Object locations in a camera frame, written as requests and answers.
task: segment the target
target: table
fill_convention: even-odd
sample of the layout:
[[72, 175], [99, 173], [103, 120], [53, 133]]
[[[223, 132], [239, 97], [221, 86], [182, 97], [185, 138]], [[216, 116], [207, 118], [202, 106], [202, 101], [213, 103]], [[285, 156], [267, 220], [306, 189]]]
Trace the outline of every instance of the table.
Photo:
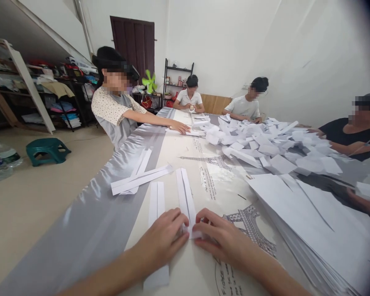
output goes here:
[[[193, 115], [163, 108], [161, 117], [192, 124]], [[217, 116], [210, 115], [217, 123]], [[252, 168], [222, 155], [220, 146], [205, 139], [166, 134], [166, 127], [144, 124], [124, 142], [72, 205], [41, 237], [0, 284], [1, 295], [55, 295], [77, 280], [108, 264], [132, 247], [148, 229], [149, 183], [135, 195], [112, 196], [111, 182], [130, 176], [141, 151], [152, 150], [146, 171], [170, 163], [187, 170], [195, 208], [204, 207], [235, 223], [261, 248], [275, 256], [289, 274], [314, 294], [256, 195], [245, 182]], [[164, 182], [166, 210], [178, 207], [175, 172]], [[191, 241], [170, 263], [170, 285], [145, 295], [265, 295], [253, 280], [233, 270]], [[142, 285], [124, 295], [140, 295]]]

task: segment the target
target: white t-shirt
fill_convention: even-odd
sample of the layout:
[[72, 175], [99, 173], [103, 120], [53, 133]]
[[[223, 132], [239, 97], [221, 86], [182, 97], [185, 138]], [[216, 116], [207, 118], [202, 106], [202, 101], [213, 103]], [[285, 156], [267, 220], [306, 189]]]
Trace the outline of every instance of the white t-shirt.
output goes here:
[[232, 101], [230, 102], [229, 105], [227, 105], [225, 110], [240, 116], [248, 116], [252, 120], [260, 116], [259, 102], [256, 100], [249, 102], [247, 101], [245, 96], [232, 99]]
[[181, 106], [186, 106], [187, 104], [191, 104], [193, 106], [203, 104], [201, 95], [198, 92], [195, 92], [192, 99], [189, 99], [188, 90], [180, 91], [177, 96], [177, 100], [180, 101]]

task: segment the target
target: eiffel tower print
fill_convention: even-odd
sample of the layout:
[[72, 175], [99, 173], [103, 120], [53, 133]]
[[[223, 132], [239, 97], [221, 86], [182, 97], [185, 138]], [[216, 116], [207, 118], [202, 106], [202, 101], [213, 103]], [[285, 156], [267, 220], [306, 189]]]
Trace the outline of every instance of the eiffel tower print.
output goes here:
[[220, 168], [231, 171], [231, 167], [229, 167], [224, 162], [225, 159], [228, 159], [228, 157], [226, 155], [215, 156], [215, 157], [185, 157], [185, 156], [181, 156], [180, 158], [181, 159], [197, 160], [197, 161], [207, 162], [209, 164], [213, 164], [213, 165], [219, 166]]
[[245, 208], [244, 210], [238, 210], [238, 213], [231, 215], [223, 215], [223, 218], [234, 223], [243, 222], [245, 229], [239, 228], [245, 235], [247, 235], [254, 243], [256, 243], [262, 250], [275, 257], [277, 251], [275, 244], [268, 241], [264, 235], [260, 232], [258, 225], [256, 224], [256, 217], [259, 216], [258, 211], [253, 205]]

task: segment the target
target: black shirt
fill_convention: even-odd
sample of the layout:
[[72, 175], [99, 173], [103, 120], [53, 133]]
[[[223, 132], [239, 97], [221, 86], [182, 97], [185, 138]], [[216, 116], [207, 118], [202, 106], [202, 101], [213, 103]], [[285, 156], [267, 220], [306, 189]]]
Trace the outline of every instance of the black shirt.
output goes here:
[[[354, 134], [346, 134], [343, 132], [342, 129], [347, 124], [348, 118], [340, 118], [325, 124], [319, 129], [326, 135], [326, 138], [329, 141], [345, 146], [351, 145], [355, 142], [367, 143], [368, 141], [370, 141], [370, 129], [366, 129], [362, 132], [357, 132]], [[359, 153], [350, 157], [360, 161], [364, 161], [370, 158], [370, 152]]]

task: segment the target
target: person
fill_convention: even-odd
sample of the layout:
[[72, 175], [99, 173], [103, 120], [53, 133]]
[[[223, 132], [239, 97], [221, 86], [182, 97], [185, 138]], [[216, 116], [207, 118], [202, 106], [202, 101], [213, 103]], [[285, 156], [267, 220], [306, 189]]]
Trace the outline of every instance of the person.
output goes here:
[[326, 136], [332, 149], [364, 161], [370, 158], [370, 94], [358, 97], [355, 106], [355, 113], [350, 118], [336, 119], [309, 131], [320, 137]]
[[257, 77], [253, 80], [248, 93], [244, 96], [233, 99], [230, 104], [223, 109], [222, 114], [230, 114], [231, 118], [237, 120], [248, 120], [254, 123], [261, 123], [262, 117], [259, 112], [259, 102], [256, 98], [267, 90], [268, 79]]
[[130, 79], [138, 80], [135, 68], [113, 48], [104, 46], [93, 56], [100, 78], [92, 98], [92, 112], [118, 151], [126, 138], [137, 128], [137, 122], [165, 125], [182, 134], [190, 128], [173, 119], [161, 118], [146, 111], [129, 95]]
[[[134, 247], [59, 295], [111, 296], [141, 282], [168, 264], [188, 241], [188, 232], [174, 239], [183, 224], [189, 226], [189, 220], [179, 208], [163, 213]], [[196, 246], [255, 278], [272, 296], [310, 295], [276, 259], [214, 212], [204, 208], [197, 213], [193, 231], [213, 239], [196, 239]]]
[[173, 108], [178, 110], [193, 109], [197, 113], [203, 113], [204, 106], [201, 95], [196, 91], [199, 87], [199, 79], [196, 75], [190, 75], [186, 80], [187, 88], [179, 92]]

